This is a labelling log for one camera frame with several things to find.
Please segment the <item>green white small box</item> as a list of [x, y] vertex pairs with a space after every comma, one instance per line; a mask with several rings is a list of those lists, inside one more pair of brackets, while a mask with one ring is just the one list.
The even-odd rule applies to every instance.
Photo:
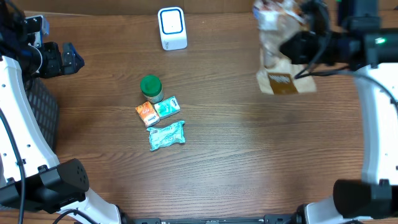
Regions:
[[160, 119], [165, 119], [169, 116], [180, 112], [180, 105], [175, 96], [167, 98], [164, 101], [156, 103], [154, 108], [159, 115]]

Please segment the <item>orange snack packet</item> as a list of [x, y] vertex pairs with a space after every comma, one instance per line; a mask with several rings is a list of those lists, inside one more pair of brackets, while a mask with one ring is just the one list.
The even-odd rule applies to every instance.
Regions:
[[149, 101], [137, 106], [136, 111], [147, 128], [160, 121], [158, 113]]

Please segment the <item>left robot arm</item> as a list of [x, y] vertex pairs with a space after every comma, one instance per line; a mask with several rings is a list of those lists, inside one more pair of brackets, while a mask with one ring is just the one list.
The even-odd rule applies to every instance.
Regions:
[[1, 208], [45, 211], [78, 223], [128, 223], [91, 188], [78, 159], [55, 153], [59, 107], [43, 81], [77, 73], [84, 60], [67, 42], [44, 42], [44, 16], [1, 2]]

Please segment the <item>teal packet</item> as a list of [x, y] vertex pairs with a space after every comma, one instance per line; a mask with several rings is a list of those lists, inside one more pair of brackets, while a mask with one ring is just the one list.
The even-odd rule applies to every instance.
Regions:
[[183, 144], [186, 142], [183, 126], [185, 121], [177, 121], [164, 128], [149, 127], [149, 142], [151, 151], [156, 151], [161, 147], [168, 147], [175, 143]]

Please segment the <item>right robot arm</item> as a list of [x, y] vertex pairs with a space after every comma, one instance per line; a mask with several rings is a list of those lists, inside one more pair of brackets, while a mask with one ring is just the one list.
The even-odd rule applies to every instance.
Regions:
[[338, 25], [330, 26], [323, 1], [305, 1], [301, 11], [309, 29], [280, 46], [294, 64], [295, 78], [312, 76], [312, 65], [325, 64], [321, 77], [353, 77], [361, 105], [364, 159], [359, 180], [337, 180], [333, 194], [301, 205], [291, 223], [362, 223], [397, 216], [397, 29], [384, 28], [378, 2], [339, 1]]

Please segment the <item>green lidded jar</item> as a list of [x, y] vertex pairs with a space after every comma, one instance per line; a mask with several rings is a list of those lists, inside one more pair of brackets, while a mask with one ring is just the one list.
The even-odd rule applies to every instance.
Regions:
[[155, 75], [146, 75], [140, 83], [142, 94], [152, 104], [163, 100], [164, 91], [160, 79]]

